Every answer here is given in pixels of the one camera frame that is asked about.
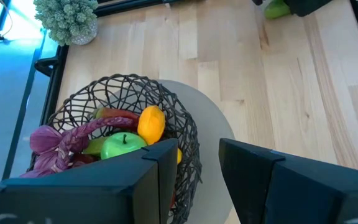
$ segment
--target fruit basket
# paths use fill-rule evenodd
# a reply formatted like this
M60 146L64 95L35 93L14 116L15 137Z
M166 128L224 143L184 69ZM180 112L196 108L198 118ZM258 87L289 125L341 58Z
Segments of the fruit basket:
M177 95L155 80L135 74L115 74L91 82L72 94L48 119L48 125L60 134L94 121L98 108L114 108L140 115L143 110L157 105L165 115L165 129L160 140L177 138L183 156L177 167L175 203L171 208L172 223L185 223L193 204L197 184L201 181L201 163L197 127ZM98 139L112 134L130 131L103 126L88 135ZM30 168L34 168L38 155L33 153Z

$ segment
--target light wood surface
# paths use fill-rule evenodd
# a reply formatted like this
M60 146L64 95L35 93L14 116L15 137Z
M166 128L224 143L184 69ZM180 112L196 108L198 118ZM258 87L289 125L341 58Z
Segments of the light wood surface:
M346 0L273 21L251 0L102 17L94 41L70 47L58 105L114 73L199 89L237 140L358 169L358 26ZM234 209L226 223L239 223Z

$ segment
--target potted plant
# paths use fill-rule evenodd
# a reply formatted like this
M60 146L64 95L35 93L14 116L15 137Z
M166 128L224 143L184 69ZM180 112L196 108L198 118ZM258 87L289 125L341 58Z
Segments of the potted plant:
M97 1L90 0L34 0L35 18L49 30L49 37L60 45L87 44L98 31Z

